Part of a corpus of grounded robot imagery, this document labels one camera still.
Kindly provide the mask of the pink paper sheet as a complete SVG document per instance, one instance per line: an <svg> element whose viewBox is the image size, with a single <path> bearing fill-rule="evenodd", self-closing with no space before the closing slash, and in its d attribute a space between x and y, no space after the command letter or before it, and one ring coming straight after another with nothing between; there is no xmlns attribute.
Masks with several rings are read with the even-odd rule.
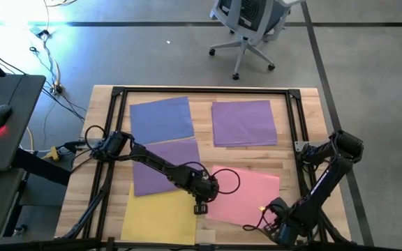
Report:
<svg viewBox="0 0 402 251"><path fill-rule="evenodd" d="M279 197L280 178L233 167L212 167L219 194L208 204L207 218L235 225L256 225L259 207Z"/></svg>

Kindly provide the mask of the black aluminium table frame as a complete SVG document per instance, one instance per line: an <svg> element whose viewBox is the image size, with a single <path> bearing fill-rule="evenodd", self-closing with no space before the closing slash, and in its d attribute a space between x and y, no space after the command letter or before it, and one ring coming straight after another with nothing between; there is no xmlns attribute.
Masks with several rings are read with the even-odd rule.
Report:
<svg viewBox="0 0 402 251"><path fill-rule="evenodd" d="M242 167L250 171L281 177L281 195L288 203L300 198L299 181L295 164L295 141L312 139L319 142L327 139L325 120L317 89L281 89L281 88L238 88L210 86L102 86L93 88L87 109L84 131L92 125L107 126L108 130L118 128L120 104L126 103L122 130L131 129L130 105L158 101L167 98L187 96L191 106L191 118L195 138L199 146L202 164L210 168L214 164L227 167ZM213 127L211 122L211 103L213 101L254 101L270 100L275 113L274 121L278 137L277 146L252 146L239 148L216 148L213 145ZM64 236L77 222L88 207L89 200L105 179L108 164L102 167L97 162L86 162L70 176L64 203L59 216L55 237ZM133 182L131 162L120 162L113 168L114 177L107 203L101 202L89 227L84 227L83 236L101 237L103 247L108 238L113 237L113 247L138 249L215 249L215 250L275 250L276 244L257 231L244 231L238 225L197 218L195 245L169 243L150 243L143 241L121 240L124 215L127 209L129 190ZM103 227L98 227L101 207L104 209ZM345 215L341 189L334 188L331 197L322 207L327 217L347 239L350 230Z"/></svg>

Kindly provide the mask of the grey power adapter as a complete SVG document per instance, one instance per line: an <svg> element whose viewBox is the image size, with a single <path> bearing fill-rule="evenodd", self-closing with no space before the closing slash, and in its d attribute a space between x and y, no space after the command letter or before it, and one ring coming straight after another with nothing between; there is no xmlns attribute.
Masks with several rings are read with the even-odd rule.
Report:
<svg viewBox="0 0 402 251"><path fill-rule="evenodd" d="M39 26L31 26L29 31L40 39L46 39L50 35L47 29L41 29Z"/></svg>

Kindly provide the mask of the yellow paper sheet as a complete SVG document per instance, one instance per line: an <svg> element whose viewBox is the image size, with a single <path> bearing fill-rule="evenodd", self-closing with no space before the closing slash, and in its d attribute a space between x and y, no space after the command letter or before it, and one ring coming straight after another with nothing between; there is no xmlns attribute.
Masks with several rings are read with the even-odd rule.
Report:
<svg viewBox="0 0 402 251"><path fill-rule="evenodd" d="M195 200L183 190L136 197L130 188L121 240L193 245Z"/></svg>

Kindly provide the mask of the blue paper sheet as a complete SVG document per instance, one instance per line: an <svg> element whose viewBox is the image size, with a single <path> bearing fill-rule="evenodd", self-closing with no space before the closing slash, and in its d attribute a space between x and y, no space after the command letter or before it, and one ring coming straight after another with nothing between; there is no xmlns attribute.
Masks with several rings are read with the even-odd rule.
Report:
<svg viewBox="0 0 402 251"><path fill-rule="evenodd" d="M139 144L164 142L194 135L187 97L130 106L131 134Z"/></svg>

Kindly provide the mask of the yellow clamp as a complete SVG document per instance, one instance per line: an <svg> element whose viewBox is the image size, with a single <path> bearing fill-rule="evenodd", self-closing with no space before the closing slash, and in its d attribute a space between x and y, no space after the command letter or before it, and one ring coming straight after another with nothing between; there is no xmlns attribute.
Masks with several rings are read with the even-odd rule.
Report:
<svg viewBox="0 0 402 251"><path fill-rule="evenodd" d="M53 161L60 160L60 153L57 147L53 146L50 151L43 157L44 160L49 159Z"/></svg>

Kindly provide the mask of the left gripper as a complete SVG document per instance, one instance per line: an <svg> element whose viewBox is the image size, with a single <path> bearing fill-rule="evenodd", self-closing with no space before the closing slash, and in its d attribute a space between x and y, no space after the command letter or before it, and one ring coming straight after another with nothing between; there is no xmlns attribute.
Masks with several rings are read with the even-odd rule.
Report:
<svg viewBox="0 0 402 251"><path fill-rule="evenodd" d="M215 200L219 192L218 180L213 176L193 174L188 182L188 193L195 198L196 204L209 203ZM194 206L194 214L200 214L200 207ZM202 206L202 213L208 213L207 205Z"/></svg>

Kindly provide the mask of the grey office chair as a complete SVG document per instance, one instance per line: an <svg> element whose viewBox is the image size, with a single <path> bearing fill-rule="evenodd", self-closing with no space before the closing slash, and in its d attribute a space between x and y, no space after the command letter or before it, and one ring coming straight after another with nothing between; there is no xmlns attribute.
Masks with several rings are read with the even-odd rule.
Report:
<svg viewBox="0 0 402 251"><path fill-rule="evenodd" d="M274 62L258 49L258 45L277 40L291 8L303 2L305 0L214 0L210 18L226 26L230 33L239 36L239 40L212 45L209 55L214 56L219 49L238 47L239 56L232 74L234 80L239 79L239 67L247 51L267 62L268 70L273 71Z"/></svg>

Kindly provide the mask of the purple paper sheet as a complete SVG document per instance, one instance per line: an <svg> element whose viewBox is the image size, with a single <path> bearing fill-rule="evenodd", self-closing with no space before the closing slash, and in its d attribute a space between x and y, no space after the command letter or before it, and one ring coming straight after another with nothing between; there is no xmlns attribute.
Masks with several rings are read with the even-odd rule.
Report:
<svg viewBox="0 0 402 251"><path fill-rule="evenodd" d="M269 146L278 143L268 100L213 102L214 146Z"/></svg>
<svg viewBox="0 0 402 251"><path fill-rule="evenodd" d="M200 162L198 144L194 138L148 144L149 151L175 165ZM172 192L177 187L166 176L139 162L133 163L133 185L136 197Z"/></svg>

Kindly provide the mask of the black desk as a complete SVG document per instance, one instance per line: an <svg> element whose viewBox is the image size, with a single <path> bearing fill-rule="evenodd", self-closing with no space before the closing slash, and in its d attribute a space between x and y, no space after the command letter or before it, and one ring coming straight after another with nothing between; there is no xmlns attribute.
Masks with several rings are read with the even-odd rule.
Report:
<svg viewBox="0 0 402 251"><path fill-rule="evenodd" d="M27 124L43 89L41 75L0 77L0 105L12 114L0 129L0 235L25 172L66 186L70 172L19 148Z"/></svg>

